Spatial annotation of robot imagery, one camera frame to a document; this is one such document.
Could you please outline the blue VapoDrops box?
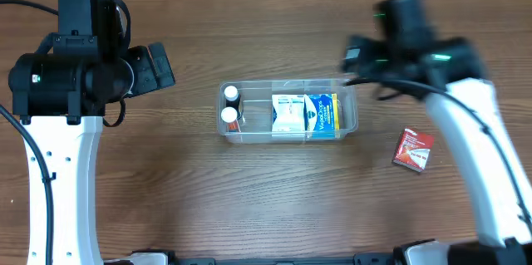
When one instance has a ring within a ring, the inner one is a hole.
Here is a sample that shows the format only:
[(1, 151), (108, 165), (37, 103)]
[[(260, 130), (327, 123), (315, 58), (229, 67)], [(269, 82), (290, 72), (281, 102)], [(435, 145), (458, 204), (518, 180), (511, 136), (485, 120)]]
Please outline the blue VapoDrops box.
[(306, 131), (313, 139), (340, 137), (339, 106), (336, 93), (305, 95)]

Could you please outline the black bottle white cap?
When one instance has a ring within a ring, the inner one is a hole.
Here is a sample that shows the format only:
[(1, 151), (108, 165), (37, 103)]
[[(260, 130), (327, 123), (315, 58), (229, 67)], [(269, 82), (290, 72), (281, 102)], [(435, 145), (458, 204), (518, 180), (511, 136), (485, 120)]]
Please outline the black bottle white cap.
[(240, 94), (236, 86), (227, 86), (224, 89), (225, 103), (227, 107), (239, 109), (240, 105)]

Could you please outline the orange tube white cap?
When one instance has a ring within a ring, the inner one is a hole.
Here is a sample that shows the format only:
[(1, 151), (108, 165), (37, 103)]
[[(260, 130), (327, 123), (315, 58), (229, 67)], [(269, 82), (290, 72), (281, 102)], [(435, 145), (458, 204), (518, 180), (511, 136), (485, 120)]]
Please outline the orange tube white cap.
[(226, 125), (228, 132), (239, 133), (241, 131), (239, 126), (239, 113), (233, 107), (225, 107), (220, 113), (221, 120)]

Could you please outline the white box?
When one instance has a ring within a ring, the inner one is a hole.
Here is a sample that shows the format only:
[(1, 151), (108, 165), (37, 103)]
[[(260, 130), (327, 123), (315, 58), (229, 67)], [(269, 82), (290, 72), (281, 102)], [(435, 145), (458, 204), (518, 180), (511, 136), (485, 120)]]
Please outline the white box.
[(273, 136), (303, 138), (306, 131), (304, 111), (304, 95), (272, 95)]

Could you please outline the red box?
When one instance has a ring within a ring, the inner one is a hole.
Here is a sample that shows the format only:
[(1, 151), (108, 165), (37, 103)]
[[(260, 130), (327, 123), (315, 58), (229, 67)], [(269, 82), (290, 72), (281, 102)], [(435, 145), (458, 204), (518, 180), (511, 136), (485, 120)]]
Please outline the red box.
[(401, 133), (392, 163), (422, 172), (430, 159), (433, 144), (433, 136), (406, 127)]

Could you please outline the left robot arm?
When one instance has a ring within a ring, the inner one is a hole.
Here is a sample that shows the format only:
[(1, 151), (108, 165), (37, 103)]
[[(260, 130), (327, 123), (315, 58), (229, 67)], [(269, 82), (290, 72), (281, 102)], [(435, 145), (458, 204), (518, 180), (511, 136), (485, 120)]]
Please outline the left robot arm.
[(96, 157), (106, 106), (175, 84), (160, 43), (131, 46), (122, 0), (58, 0), (58, 29), (19, 57), (3, 116), (24, 140), (31, 264), (100, 264)]

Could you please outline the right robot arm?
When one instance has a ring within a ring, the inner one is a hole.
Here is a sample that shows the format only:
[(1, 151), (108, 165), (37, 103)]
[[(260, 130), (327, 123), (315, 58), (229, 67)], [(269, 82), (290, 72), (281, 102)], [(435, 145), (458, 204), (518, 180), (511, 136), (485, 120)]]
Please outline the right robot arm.
[(477, 237), (397, 246), (393, 264), (528, 264), (531, 183), (505, 128), (484, 62), (463, 37), (441, 40), (423, 0), (375, 6), (383, 38), (350, 38), (342, 68), (353, 85), (412, 96), (444, 137), (470, 195)]

